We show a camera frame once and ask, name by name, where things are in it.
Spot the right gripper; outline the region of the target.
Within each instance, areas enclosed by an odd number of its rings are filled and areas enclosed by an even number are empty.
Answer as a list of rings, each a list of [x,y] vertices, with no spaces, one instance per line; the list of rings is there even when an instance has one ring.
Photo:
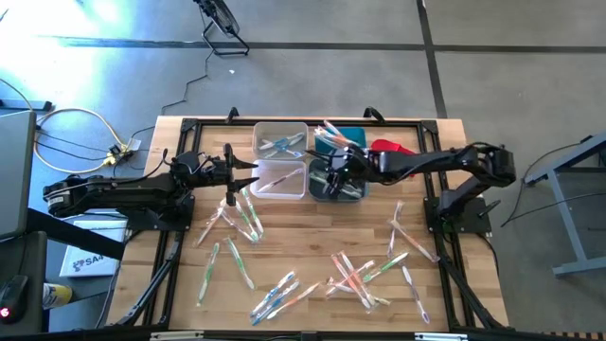
[[[373,167],[368,155],[363,149],[354,145],[332,153],[320,153],[315,150],[306,150],[305,152],[328,162],[326,192],[331,200],[338,198],[342,185],[347,182],[378,183],[380,181],[379,174]]]

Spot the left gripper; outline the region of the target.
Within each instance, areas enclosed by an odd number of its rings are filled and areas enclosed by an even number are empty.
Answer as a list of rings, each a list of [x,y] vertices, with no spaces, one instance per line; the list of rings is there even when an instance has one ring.
[[[205,156],[200,160],[200,154],[186,152],[173,157],[170,162],[170,172],[173,177],[187,188],[206,188],[226,186],[225,200],[229,206],[235,204],[235,191],[258,181],[258,177],[235,179],[233,168],[236,170],[250,170],[258,167],[257,164],[234,159],[230,144],[223,146],[223,158],[219,156]]]

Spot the orange toothbrushes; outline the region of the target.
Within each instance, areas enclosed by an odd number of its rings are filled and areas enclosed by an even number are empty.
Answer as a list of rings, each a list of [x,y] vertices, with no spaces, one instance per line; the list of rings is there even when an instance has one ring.
[[[314,138],[314,148],[319,153],[332,153],[337,150],[342,150],[347,147],[349,143],[343,139],[326,138],[325,136],[316,136]]]

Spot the grey-blue plastic bin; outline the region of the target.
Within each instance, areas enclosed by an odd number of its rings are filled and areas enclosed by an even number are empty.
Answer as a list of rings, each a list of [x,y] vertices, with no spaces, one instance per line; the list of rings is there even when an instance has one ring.
[[[323,186],[320,185],[319,183],[314,182],[310,178],[310,173],[312,171],[324,171],[324,172],[326,172],[326,163],[324,161],[319,160],[319,159],[313,159],[311,161],[311,163],[309,164],[309,166],[308,166],[308,175],[309,175],[308,191],[309,191],[309,194],[312,196],[312,198],[314,200],[318,201],[318,202],[355,203],[355,202],[361,201],[369,193],[369,185],[368,184],[362,185],[361,183],[346,183],[345,185],[352,185],[352,186],[357,187],[357,188],[363,188],[365,190],[365,196],[363,198],[361,198],[361,199],[355,199],[353,197],[349,197],[349,196],[347,196],[345,194],[340,193],[340,195],[338,196],[338,198],[336,200],[331,200],[328,197],[327,192],[323,190]]]

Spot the clear frosted plastic bin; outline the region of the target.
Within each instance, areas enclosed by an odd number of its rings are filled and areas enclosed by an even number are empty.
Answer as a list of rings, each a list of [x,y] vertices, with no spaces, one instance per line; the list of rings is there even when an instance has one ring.
[[[259,199],[272,200],[300,200],[304,197],[307,188],[307,165],[305,162],[258,159],[255,164],[258,167],[252,170],[252,176],[258,177],[258,181],[250,186],[253,195]],[[258,192],[258,189],[262,186],[297,169],[303,169],[303,172],[266,192]]]

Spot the teal plastic bin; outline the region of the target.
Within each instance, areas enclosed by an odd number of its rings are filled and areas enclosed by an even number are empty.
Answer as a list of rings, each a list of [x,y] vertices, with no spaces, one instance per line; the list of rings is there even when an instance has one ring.
[[[338,127],[338,130],[347,138],[358,142],[361,148],[366,147],[365,130],[361,127]]]

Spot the white plastic bin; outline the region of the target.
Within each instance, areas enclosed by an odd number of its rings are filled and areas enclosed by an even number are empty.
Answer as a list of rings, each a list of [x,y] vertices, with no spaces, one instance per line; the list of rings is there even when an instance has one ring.
[[[304,137],[296,144],[290,147],[294,152],[301,152],[300,157],[293,157],[289,153],[278,153],[271,158],[265,158],[267,153],[273,152],[275,149],[260,151],[258,148],[262,145],[262,139],[269,141],[278,140],[282,137],[303,133]],[[309,131],[308,126],[303,122],[259,122],[253,129],[253,153],[258,159],[275,159],[275,160],[296,160],[304,156],[308,148]]]

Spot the bagged items at left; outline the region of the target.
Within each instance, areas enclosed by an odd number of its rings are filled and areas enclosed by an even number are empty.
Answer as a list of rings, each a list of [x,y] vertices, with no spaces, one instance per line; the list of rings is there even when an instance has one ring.
[[[238,250],[237,246],[234,244],[234,242],[232,241],[232,239],[229,238],[229,237],[224,238],[223,241],[226,243],[229,251],[231,252],[231,254],[232,254],[232,256],[233,256],[233,258],[234,258],[234,260],[235,260],[235,262],[236,262],[236,264],[237,264],[237,266],[239,268],[239,271],[241,272],[241,275],[242,275],[242,277],[243,277],[243,279],[244,279],[244,281],[245,281],[245,283],[247,285],[247,287],[249,289],[251,289],[251,290],[254,290],[256,288],[255,283],[249,277],[249,275],[246,272],[246,268],[245,268],[244,262],[242,260],[242,257],[241,257],[241,255],[239,253],[239,250]]]

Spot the yellow power connector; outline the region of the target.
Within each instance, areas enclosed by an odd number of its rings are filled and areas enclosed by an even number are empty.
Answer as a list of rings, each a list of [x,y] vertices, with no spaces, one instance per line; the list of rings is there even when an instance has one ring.
[[[128,160],[139,151],[141,141],[138,139],[130,139],[126,145],[114,146],[109,148],[106,157],[103,160],[103,166],[112,166],[121,160]]]

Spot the black floor fan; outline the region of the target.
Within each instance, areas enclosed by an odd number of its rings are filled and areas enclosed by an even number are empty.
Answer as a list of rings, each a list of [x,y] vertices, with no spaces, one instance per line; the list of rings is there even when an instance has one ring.
[[[201,36],[204,42],[209,46],[211,52],[217,56],[247,56],[250,46],[240,36],[240,26],[233,13],[226,5],[224,0],[192,0],[199,8],[204,30]],[[208,40],[210,29],[216,27],[225,37],[237,39],[243,46],[240,51],[219,51],[214,44]]]

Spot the white printed box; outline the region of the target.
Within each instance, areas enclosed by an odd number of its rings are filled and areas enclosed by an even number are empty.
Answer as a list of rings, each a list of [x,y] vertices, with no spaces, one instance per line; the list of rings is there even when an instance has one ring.
[[[91,230],[116,242],[123,242],[127,222],[125,220],[74,221],[77,227]],[[61,278],[111,276],[117,260],[68,245],[62,261]]]

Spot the grey monitor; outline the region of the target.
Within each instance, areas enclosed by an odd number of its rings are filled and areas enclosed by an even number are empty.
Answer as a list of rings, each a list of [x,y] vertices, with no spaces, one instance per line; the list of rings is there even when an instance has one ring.
[[[0,240],[24,233],[36,115],[0,116]]]

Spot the black side desk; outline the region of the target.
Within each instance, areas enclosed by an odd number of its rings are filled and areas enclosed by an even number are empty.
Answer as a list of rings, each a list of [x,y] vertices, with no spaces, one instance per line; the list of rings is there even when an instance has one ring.
[[[0,233],[0,296],[6,283],[15,278],[26,280],[14,304],[5,305],[0,298],[0,338],[44,330],[43,287],[49,239],[115,260],[124,253],[122,242],[29,209],[17,230]]]

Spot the grey metal stand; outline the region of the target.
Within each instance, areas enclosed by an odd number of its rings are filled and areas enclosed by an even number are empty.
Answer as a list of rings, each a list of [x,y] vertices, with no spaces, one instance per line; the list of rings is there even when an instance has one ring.
[[[598,269],[606,269],[606,256],[589,257],[584,249],[579,235],[579,229],[573,218],[572,208],[570,204],[575,201],[589,198],[603,197],[606,199],[606,166],[604,167],[579,167],[582,161],[600,154],[606,150],[606,131],[597,135],[590,135],[581,140],[581,142],[573,147],[571,152],[564,156],[551,161],[538,170],[530,172],[523,176],[522,183],[526,186],[534,186],[537,183],[546,181],[553,192],[556,202],[552,205],[556,207],[561,215],[568,239],[571,243],[576,259],[571,262],[563,263],[562,265],[552,268],[556,278],[565,275],[588,272]],[[605,179],[598,184],[603,187],[599,192],[587,192],[574,196],[566,197],[561,185],[561,176],[563,174],[600,174],[604,175]]]

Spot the black computer mouse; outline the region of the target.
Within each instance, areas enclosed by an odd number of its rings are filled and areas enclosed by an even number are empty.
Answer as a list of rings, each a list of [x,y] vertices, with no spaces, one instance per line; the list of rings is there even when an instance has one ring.
[[[27,307],[28,276],[15,275],[0,285],[0,323],[19,321]]]

